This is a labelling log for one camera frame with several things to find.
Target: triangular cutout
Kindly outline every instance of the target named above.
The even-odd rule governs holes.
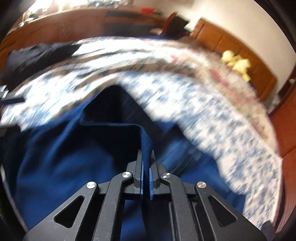
[[[66,208],[54,217],[54,221],[66,228],[71,228],[84,201],[84,196],[77,197]]]
[[[221,227],[234,223],[237,219],[216,198],[209,196],[210,204]]]

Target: blue and white patterned blanket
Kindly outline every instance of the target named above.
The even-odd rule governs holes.
[[[161,47],[133,38],[82,40],[73,56],[29,78],[27,101],[5,109],[1,124],[42,125],[103,88],[119,84],[152,120],[178,122],[184,135],[214,156],[220,175],[245,194],[243,215],[258,228],[276,215],[281,158],[214,88],[195,78],[194,64],[176,63]]]

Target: white wall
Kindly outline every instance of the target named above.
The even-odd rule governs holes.
[[[174,11],[191,20],[193,29],[200,17],[221,26],[248,45],[278,79],[280,90],[296,62],[296,53],[274,20],[253,0],[161,0],[158,8],[166,16]]]

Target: wooden furniture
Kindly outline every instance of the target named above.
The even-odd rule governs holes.
[[[165,18],[138,11],[89,7],[50,14],[19,27],[0,44],[0,71],[8,53],[38,43],[76,41],[98,36],[139,36],[162,28]]]
[[[202,18],[198,21],[190,37],[196,39],[211,51],[222,54],[226,50],[232,50],[235,54],[248,58],[252,65],[248,74],[251,77],[252,84],[256,87],[257,96],[261,101],[267,99],[275,87],[276,78],[264,62],[244,43]]]
[[[163,31],[162,34],[165,34],[165,32],[168,29],[168,26],[170,25],[170,23],[172,22],[172,20],[178,15],[178,12],[173,12],[165,21],[165,24],[163,26]]]
[[[280,155],[283,157],[284,210],[278,225],[279,232],[296,207],[296,82],[271,116]]]

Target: floral blanket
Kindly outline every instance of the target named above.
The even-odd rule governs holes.
[[[234,192],[245,194],[243,215],[258,228],[275,218],[281,158],[266,110],[254,90],[202,49],[121,37],[79,41],[71,58],[27,79],[15,91],[26,102],[8,106],[2,124],[42,125],[103,88],[119,84],[153,120],[177,122],[211,154]]]

